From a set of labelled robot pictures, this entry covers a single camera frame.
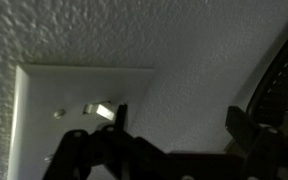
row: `black object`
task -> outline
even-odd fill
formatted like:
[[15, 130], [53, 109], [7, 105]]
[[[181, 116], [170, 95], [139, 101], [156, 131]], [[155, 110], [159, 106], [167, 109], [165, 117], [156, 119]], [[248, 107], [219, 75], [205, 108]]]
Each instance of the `black object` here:
[[288, 40], [258, 84], [247, 107], [257, 123], [279, 127], [288, 108]]
[[275, 128], [261, 128], [237, 107], [230, 107], [227, 128], [248, 152], [246, 159], [227, 154], [165, 154], [142, 138], [123, 130], [127, 105], [121, 105], [115, 125], [88, 135], [66, 133], [44, 180], [85, 180], [91, 167], [105, 165], [121, 180], [275, 180], [277, 168], [288, 168], [288, 137]]
[[276, 180], [279, 167], [288, 169], [288, 136], [276, 129], [287, 108], [288, 41], [260, 81], [246, 113], [238, 107], [228, 109], [226, 128], [246, 158], [165, 154], [123, 130], [127, 105], [121, 105], [114, 125], [91, 135], [84, 130], [66, 133], [43, 179], [85, 180], [91, 167], [103, 164], [121, 180]]

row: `white switch plate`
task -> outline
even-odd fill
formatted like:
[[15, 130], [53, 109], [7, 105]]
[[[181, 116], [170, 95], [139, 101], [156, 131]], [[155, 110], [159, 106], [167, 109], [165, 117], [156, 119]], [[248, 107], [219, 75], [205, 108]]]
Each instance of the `white switch plate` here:
[[[65, 132], [89, 133], [110, 122], [83, 114], [86, 104], [127, 103], [135, 117], [152, 79], [150, 69], [91, 68], [22, 64], [17, 67], [8, 180], [41, 180]], [[64, 109], [61, 118], [53, 114]]]

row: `white wall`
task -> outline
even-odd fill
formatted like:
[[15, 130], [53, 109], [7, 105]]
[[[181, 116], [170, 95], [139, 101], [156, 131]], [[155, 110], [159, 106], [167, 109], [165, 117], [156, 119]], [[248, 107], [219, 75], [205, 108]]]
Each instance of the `white wall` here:
[[248, 101], [287, 25], [288, 0], [0, 0], [0, 179], [16, 63], [155, 68], [130, 132], [166, 151], [222, 150], [228, 105]]

